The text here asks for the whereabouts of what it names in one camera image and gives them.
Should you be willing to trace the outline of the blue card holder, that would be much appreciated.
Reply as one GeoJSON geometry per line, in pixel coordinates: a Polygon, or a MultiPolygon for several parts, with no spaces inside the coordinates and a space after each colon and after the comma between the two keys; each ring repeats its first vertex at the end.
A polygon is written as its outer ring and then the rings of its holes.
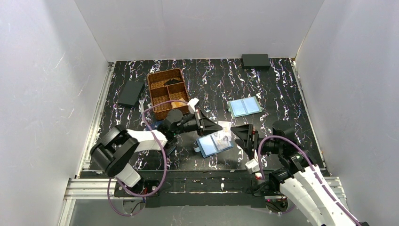
{"type": "Polygon", "coordinates": [[[231,132],[219,131],[196,139],[194,151],[201,153],[203,158],[218,154],[234,147],[231,132]]]}

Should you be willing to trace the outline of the white credit card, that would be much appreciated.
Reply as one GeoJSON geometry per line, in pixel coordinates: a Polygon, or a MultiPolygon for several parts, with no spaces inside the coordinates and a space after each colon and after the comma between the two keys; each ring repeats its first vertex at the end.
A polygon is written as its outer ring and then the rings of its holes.
{"type": "Polygon", "coordinates": [[[222,127],[222,130],[217,133],[218,139],[231,141],[232,123],[230,121],[218,121],[218,125],[222,127]]]}

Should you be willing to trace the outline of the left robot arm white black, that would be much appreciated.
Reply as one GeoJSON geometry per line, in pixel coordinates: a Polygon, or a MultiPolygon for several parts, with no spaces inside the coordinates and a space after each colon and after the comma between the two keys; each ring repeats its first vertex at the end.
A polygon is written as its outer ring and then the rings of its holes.
{"type": "Polygon", "coordinates": [[[176,136],[182,133],[196,131],[199,136],[205,136],[222,129],[199,109],[187,115],[174,109],[152,131],[131,130],[120,125],[113,127],[91,148],[90,154],[107,177],[117,178],[127,187],[134,187],[141,180],[129,163],[134,153],[169,149],[177,142],[176,136]]]}

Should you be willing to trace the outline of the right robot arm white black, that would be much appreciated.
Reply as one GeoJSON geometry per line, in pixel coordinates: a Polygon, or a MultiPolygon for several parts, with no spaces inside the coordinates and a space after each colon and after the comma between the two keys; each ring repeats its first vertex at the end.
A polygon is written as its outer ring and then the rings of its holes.
{"type": "Polygon", "coordinates": [[[343,205],[311,155],[297,144],[287,121],[274,122],[268,137],[261,137],[252,124],[231,131],[250,158],[246,169],[256,178],[249,190],[253,195],[275,192],[287,197],[313,226],[368,225],[343,205]]]}

